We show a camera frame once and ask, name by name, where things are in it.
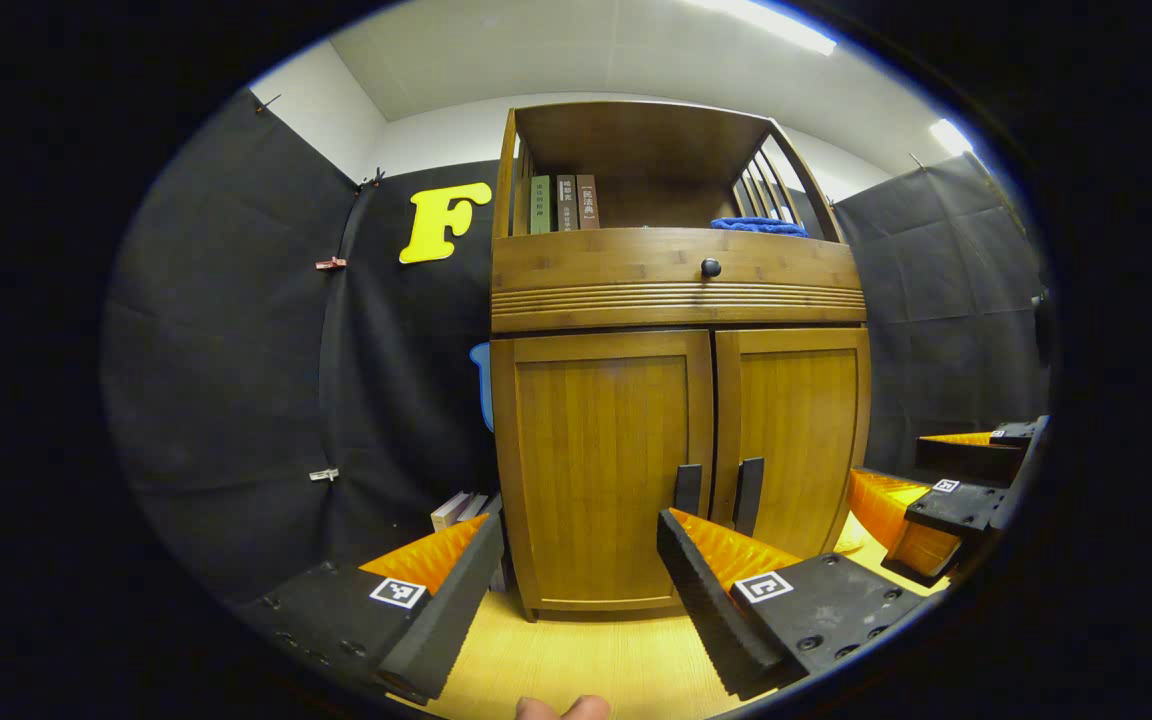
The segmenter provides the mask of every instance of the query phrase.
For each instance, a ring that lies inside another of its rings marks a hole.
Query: cabinet door handle
[[[735,530],[742,536],[755,537],[758,501],[763,498],[763,458],[741,461],[736,471],[736,511],[732,515]]]
[[[679,465],[679,475],[673,483],[673,506],[700,515],[700,465]]]

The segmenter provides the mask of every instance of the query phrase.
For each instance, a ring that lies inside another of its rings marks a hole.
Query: stack of books
[[[575,232],[598,223],[594,176],[536,176],[531,179],[531,217],[526,232]]]
[[[450,500],[438,506],[438,510],[431,511],[429,518],[433,521],[434,532],[438,532],[438,530],[445,530],[452,528],[454,524],[477,518],[477,516],[490,514],[491,511],[500,511],[500,509],[502,509],[500,493],[495,493],[494,497],[488,498],[476,495],[472,492],[458,492]],[[488,589],[493,592],[507,591],[503,560],[497,564],[497,569],[488,583]]]

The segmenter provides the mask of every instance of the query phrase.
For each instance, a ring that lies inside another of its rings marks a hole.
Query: white wall
[[[579,103],[585,100],[672,100],[650,94],[619,94],[617,92],[547,92],[546,94],[514,94],[494,97],[450,108],[431,109],[429,113],[394,120],[380,131],[374,144],[372,167],[380,165],[388,176],[435,168],[439,165],[494,160],[500,157],[500,137],[509,108],[548,103]],[[851,152],[829,145],[826,141],[785,128],[786,135],[813,176],[820,190],[833,200],[842,200],[865,188],[890,179],[892,175],[861,160]],[[768,146],[768,157],[785,176],[786,183],[803,190],[780,149]]]
[[[282,94],[270,113],[282,119],[353,182],[376,174],[372,146],[385,127],[385,116],[329,41],[306,50],[266,73],[251,90],[262,103]]]

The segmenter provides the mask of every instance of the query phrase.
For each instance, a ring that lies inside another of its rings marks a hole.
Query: cabinet door
[[[869,432],[864,328],[714,333],[718,461],[711,520],[732,521],[737,467],[763,457],[755,538],[799,558],[833,550],[847,470]]]
[[[713,369],[705,331],[492,341],[500,492],[528,609],[673,605],[657,514],[679,465],[708,508]]]

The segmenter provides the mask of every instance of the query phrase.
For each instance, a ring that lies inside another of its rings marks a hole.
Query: yellow letter f
[[[448,202],[452,200],[461,202],[448,209]],[[476,182],[438,188],[438,190],[422,190],[412,195],[412,204],[416,205],[412,237],[402,252],[399,252],[399,263],[407,265],[449,258],[452,252],[456,251],[456,247],[444,240],[444,228],[452,227],[452,234],[456,237],[470,229],[473,210],[465,200],[485,205],[492,200],[492,188],[488,183]]]

